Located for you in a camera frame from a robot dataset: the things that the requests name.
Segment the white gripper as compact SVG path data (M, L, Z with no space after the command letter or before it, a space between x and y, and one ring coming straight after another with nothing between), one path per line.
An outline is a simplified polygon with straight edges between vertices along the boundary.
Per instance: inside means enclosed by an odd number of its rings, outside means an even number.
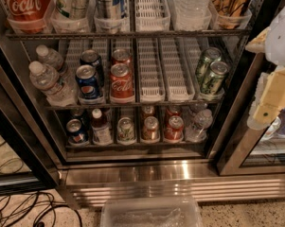
M268 27L263 29L256 38L247 43L245 49L252 53L264 53L268 31ZM252 130L266 129L284 108L285 67L278 66L273 73L260 75L255 100L249 110L247 126Z

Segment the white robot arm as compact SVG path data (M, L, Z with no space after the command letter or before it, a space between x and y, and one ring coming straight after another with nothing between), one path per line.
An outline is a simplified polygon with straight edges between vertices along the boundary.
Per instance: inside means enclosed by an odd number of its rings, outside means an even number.
M247 119L250 129L263 130L285 108L285 7L245 49L256 54L263 53L265 59L276 66L274 72L260 75Z

